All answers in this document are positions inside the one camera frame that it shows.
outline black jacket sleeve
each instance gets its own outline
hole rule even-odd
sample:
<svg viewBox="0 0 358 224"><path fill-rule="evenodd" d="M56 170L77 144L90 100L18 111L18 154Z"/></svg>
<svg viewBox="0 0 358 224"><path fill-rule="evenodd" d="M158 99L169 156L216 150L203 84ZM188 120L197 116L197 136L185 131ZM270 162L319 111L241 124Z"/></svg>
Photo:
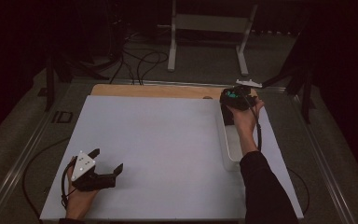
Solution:
<svg viewBox="0 0 358 224"><path fill-rule="evenodd" d="M298 223L289 197L264 155L259 151L248 152L240 165L246 187L245 223Z"/></svg>
<svg viewBox="0 0 358 224"><path fill-rule="evenodd" d="M60 218L59 224L85 224L84 221L75 220L71 218Z"/></svg>

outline cable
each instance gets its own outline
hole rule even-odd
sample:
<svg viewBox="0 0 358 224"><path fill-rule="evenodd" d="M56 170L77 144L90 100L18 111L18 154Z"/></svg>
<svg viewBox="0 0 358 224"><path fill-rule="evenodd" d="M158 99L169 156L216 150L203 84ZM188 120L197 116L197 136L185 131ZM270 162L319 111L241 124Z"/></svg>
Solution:
<svg viewBox="0 0 358 224"><path fill-rule="evenodd" d="M133 43L143 43L143 42L147 42L147 41L153 41L156 37L162 36L166 33L168 33L171 30L171 26L167 27L166 29L164 29L163 31L159 32L156 35L148 35L146 34L145 36L141 36L141 38L135 38L138 35L142 35L143 33L141 32L135 32L133 34L130 34L128 37L125 38L126 42L133 42Z"/></svg>
<svg viewBox="0 0 358 224"><path fill-rule="evenodd" d="M256 126L256 129L257 129L257 141L258 141L258 142L257 142L257 148L258 148L259 151L261 151L262 136L261 136L261 126L260 126L260 123L258 122L258 116L257 116L257 114L255 113L255 111L253 110L253 107L252 107L251 103L249 103L248 99L246 98L246 95L245 95L245 93L243 92L243 89L238 88L238 90L240 90L241 96L243 97L243 99L245 99L247 106L248 106L249 109L252 111L252 114L253 114L254 117L255 117L255 126Z"/></svg>
<svg viewBox="0 0 358 224"><path fill-rule="evenodd" d="M135 78L134 75L132 73L132 68L129 64L127 64L126 62L124 62L124 65L126 65L127 69L129 70L129 77L131 78L132 82L131 85L135 85Z"/></svg>
<svg viewBox="0 0 358 224"><path fill-rule="evenodd" d="M293 174L295 174L300 180L301 182L303 183L304 187L305 187L305 190L307 191L307 206L305 207L305 209L302 211L303 212L303 215L305 216L305 214L307 213L308 209L310 208L310 191L308 189L308 186L307 184L305 183L304 179L301 177L301 175L299 175L298 173L296 173L295 171L293 171L292 169L290 169L289 167L287 167L287 170L292 172Z"/></svg>
<svg viewBox="0 0 358 224"><path fill-rule="evenodd" d="M73 192L75 192L76 189L72 190L70 193L66 194L65 193L65 178L66 178L66 174L68 173L68 169L71 167L71 166L74 166L75 163L76 163L76 160L77 160L77 157L74 157L69 163L68 165L66 165L65 169L63 170L63 173L62 173L62 178L61 178L61 204L62 206L65 208L66 210L66 207L68 206L68 196L70 194L72 194Z"/></svg>
<svg viewBox="0 0 358 224"><path fill-rule="evenodd" d="M127 52L126 50L123 50L123 52L128 54L128 55L130 55L131 57L133 57L135 59L140 60L140 62L138 62L138 65L137 65L136 76L138 77L139 84L144 85L144 78L145 78L146 74L149 73L153 68L155 68L159 63L166 62L169 57L168 57L168 54L160 52L160 51L156 51L156 50L153 50L153 49L138 49L138 50L152 50L152 52L146 53L146 55L143 56L142 58L137 57L137 56ZM156 61L152 62L152 61L148 61L148 60L145 59L145 58L147 58L147 57L149 57L150 55L153 55L153 54L158 55L158 59ZM163 60L161 60L161 57L160 57L161 54L165 56L165 58ZM143 72L141 74L140 73L140 67L141 67L142 63L152 63L153 66L150 67L149 69L147 69L145 72Z"/></svg>
<svg viewBox="0 0 358 224"><path fill-rule="evenodd" d="M69 140L69 139L70 139L70 137L64 138L64 139L62 139L62 140L60 140L60 141L58 141L58 142L56 142L56 143L54 143L54 144L52 144L52 145L50 145L50 146L48 146L48 147L45 147L45 148L43 148L42 150L40 150L38 153L36 153L36 154L30 159L30 161L28 162L27 166L26 166L25 169L24 169L24 172L22 173L22 181L21 181L22 193L24 194L24 197L25 197L25 200L27 201L27 203L31 206L31 208L32 208L34 214L36 215L36 217L37 217L37 219L38 219L38 221L39 221L40 224L43 224L43 221L42 221L41 219L39 219L39 217L40 217L39 212L37 211L37 209L36 209L36 207L34 206L34 204L31 202L31 199L29 198L29 196L28 196L28 194L27 194L27 192L26 192L26 188L25 188L25 177L26 177L26 175L27 175L28 169L29 169L29 167L31 166L32 162L33 162L38 156L40 156L40 155L41 155L43 152L45 152L46 150L48 150L48 149L50 149L50 148L52 148L52 147L55 147L55 146L57 146L57 145L59 145L59 144L65 142L65 141L67 141L67 140Z"/></svg>

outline hand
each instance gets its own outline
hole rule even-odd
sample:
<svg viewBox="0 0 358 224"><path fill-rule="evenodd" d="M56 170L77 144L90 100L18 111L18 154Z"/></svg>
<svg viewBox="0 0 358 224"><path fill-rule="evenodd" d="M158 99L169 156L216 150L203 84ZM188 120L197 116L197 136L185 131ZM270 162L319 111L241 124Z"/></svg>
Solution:
<svg viewBox="0 0 358 224"><path fill-rule="evenodd" d="M253 110L258 117L260 109L264 106L264 102L259 98L256 98L255 102L256 104L253 107ZM257 151L258 149L253 138L256 121L252 110L247 109L241 111L230 106L228 106L228 109L233 114L234 124L237 128L238 135L240 136L242 154L245 155L250 151Z"/></svg>
<svg viewBox="0 0 358 224"><path fill-rule="evenodd" d="M256 104L253 107L253 110L258 117L260 109L264 106L264 102L258 97L255 98L255 102ZM228 106L228 109L234 116L234 123L238 132L253 134L255 129L255 115L252 113L252 110L247 109L245 111L241 111L230 106Z"/></svg>
<svg viewBox="0 0 358 224"><path fill-rule="evenodd" d="M92 201L99 192L93 191L80 191L72 186L71 176L74 172L74 166L69 167L66 173L68 177L68 205L66 207L66 218L71 219L83 219L87 212L90 210Z"/></svg>

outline white table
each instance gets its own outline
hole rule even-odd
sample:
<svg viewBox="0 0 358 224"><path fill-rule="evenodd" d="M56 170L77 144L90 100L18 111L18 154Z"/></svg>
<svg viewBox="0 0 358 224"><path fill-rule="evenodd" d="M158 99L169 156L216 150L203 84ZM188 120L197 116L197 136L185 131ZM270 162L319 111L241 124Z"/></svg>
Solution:
<svg viewBox="0 0 358 224"><path fill-rule="evenodd" d="M87 218L99 220L233 220L246 214L239 172L224 168L216 100L89 96L51 186L41 219L64 217L61 176L69 160L100 148L96 173L124 163L114 189L97 195ZM293 185L261 112L263 153L302 218Z"/></svg>

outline table leg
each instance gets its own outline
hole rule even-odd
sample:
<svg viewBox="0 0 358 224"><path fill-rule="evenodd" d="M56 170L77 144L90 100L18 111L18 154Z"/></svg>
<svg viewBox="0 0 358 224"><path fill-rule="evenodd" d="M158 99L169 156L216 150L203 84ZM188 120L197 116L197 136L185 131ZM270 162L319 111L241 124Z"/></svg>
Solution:
<svg viewBox="0 0 358 224"><path fill-rule="evenodd" d="M46 61L46 89L47 89L47 100L45 111L49 111L54 103L54 68L52 55L49 54Z"/></svg>
<svg viewBox="0 0 358 224"><path fill-rule="evenodd" d="M248 67L246 65L245 57L243 56L243 51L246 46L246 42L248 41L249 34L251 33L253 20L255 18L255 12L257 11L257 5L254 5L251 11L251 14L248 18L248 22L246 24L245 32L243 33L243 40L239 46L236 47L238 62L240 64L241 75L243 77L247 77L249 75Z"/></svg>
<svg viewBox="0 0 358 224"><path fill-rule="evenodd" d="M176 0L172 0L171 47L168 58L168 71L175 70L176 60Z"/></svg>

